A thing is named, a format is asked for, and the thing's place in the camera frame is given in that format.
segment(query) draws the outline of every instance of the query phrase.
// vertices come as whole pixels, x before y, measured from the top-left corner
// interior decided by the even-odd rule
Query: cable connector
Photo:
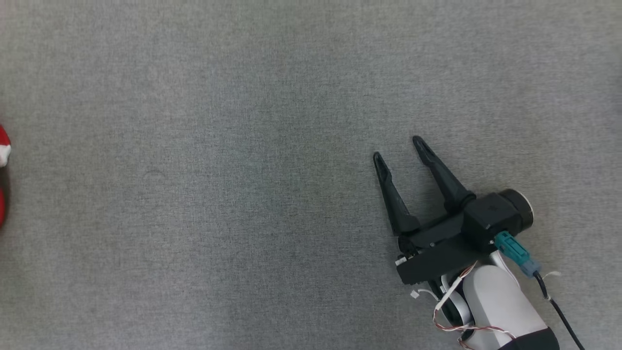
[[[512,259],[521,268],[525,276],[534,278],[534,272],[540,271],[539,262],[529,257],[529,252],[508,231],[502,231],[494,238],[494,246],[503,255]]]

